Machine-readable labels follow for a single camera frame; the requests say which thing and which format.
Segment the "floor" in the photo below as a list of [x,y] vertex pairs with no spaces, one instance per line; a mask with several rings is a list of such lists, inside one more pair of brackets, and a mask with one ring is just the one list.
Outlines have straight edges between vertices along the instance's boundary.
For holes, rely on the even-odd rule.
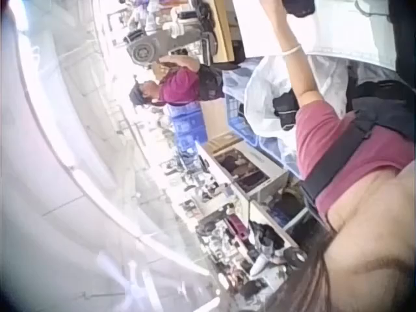
[[227,124],[226,103],[224,99],[201,102],[203,119],[208,139],[229,131]]

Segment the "white tabletop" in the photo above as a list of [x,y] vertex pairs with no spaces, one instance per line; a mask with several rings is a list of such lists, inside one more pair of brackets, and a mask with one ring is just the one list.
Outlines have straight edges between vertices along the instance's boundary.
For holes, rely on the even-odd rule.
[[[233,0],[247,57],[281,52],[259,0]],[[354,0],[315,0],[316,11],[287,20],[308,54],[360,60],[396,69],[393,26],[385,16],[366,17]]]

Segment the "white bracelet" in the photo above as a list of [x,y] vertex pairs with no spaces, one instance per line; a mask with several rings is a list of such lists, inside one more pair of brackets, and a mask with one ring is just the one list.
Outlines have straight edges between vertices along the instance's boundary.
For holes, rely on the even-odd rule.
[[283,56],[283,57],[287,57],[288,55],[293,54],[293,53],[295,53],[295,52],[299,51],[301,48],[302,48],[302,46],[299,44],[299,45],[297,45],[296,47],[294,47],[294,48],[293,48],[293,49],[291,49],[291,50],[288,50],[288,51],[286,51],[286,52],[282,52],[282,53],[281,53],[281,56]]

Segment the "red object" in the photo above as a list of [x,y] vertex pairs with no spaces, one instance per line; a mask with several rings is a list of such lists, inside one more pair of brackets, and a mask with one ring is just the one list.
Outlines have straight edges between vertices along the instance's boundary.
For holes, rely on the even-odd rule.
[[[307,177],[318,160],[346,130],[354,119],[354,112],[342,120],[325,101],[307,104],[296,115],[296,145],[298,167]],[[381,168],[392,168],[399,173],[415,159],[414,143],[387,128],[375,126],[372,135],[364,141],[333,181],[316,200],[318,212],[325,218],[331,205],[355,182]]]
[[238,236],[242,241],[245,241],[248,239],[248,229],[241,222],[240,218],[237,215],[235,214],[229,215],[226,218],[226,222],[232,234]]
[[186,67],[168,73],[161,81],[159,100],[173,106],[183,106],[200,96],[198,74]]

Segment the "hat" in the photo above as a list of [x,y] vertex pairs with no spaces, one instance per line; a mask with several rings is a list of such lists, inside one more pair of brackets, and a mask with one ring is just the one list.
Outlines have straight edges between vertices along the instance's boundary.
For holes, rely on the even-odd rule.
[[140,85],[137,81],[135,81],[135,85],[132,87],[129,97],[134,106],[141,106],[149,103],[149,99],[143,96],[143,92],[140,90]]

